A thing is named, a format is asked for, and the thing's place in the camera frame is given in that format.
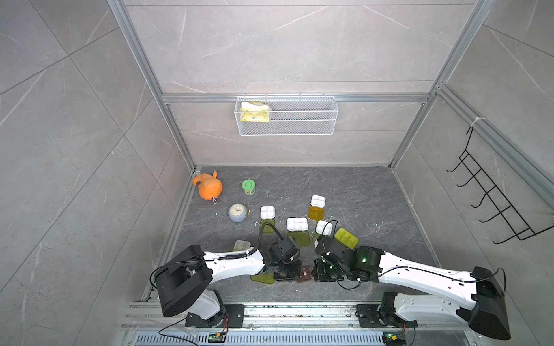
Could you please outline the brown small pillbox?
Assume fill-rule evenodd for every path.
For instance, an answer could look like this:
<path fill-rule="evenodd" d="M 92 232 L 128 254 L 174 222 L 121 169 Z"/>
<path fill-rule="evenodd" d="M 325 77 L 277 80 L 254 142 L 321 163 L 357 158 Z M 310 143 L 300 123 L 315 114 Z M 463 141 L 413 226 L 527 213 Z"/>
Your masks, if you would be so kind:
<path fill-rule="evenodd" d="M 304 266 L 301 269 L 300 276 L 297 278 L 298 283 L 309 282 L 313 279 L 312 268 L 310 266 Z"/>

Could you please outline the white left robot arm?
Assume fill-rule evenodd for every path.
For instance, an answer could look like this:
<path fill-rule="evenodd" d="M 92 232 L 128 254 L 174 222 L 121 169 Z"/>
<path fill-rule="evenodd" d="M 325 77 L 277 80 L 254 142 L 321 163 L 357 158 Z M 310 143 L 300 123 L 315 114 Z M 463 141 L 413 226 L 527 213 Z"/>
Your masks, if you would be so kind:
<path fill-rule="evenodd" d="M 183 312 L 208 321 L 221 316 L 225 308 L 220 295 L 209 289 L 212 283 L 239 276 L 271 273 L 276 278 L 298 278 L 302 267 L 300 249 L 289 238 L 265 247 L 255 245 L 235 252 L 204 252 L 190 245 L 151 273 L 163 317 Z"/>

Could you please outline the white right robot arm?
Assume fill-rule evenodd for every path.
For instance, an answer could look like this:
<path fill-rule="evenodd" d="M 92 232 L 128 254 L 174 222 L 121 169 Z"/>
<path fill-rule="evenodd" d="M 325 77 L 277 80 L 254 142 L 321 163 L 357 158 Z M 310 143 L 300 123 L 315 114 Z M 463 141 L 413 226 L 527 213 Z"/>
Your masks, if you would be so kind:
<path fill-rule="evenodd" d="M 495 273 L 476 267 L 471 272 L 435 268 L 409 261 L 382 249 L 350 249 L 329 236 L 319 236 L 317 267 L 332 281 L 347 278 L 358 283 L 398 285 L 418 291 L 405 295 L 384 293 L 376 308 L 360 308 L 361 319 L 388 327 L 417 327 L 420 322 L 462 324 L 485 337 L 510 340 L 505 289 Z"/>

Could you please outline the large green six-cell pillbox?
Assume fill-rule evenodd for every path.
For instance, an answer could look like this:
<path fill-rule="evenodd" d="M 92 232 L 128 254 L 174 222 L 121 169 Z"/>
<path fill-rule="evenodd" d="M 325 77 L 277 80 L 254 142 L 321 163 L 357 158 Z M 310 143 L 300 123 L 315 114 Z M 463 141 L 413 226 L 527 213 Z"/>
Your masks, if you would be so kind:
<path fill-rule="evenodd" d="M 273 285 L 275 283 L 274 274 L 272 273 L 262 273 L 258 275 L 251 275 L 250 279 L 251 281 L 254 281 L 257 283 L 263 283 L 267 285 Z"/>

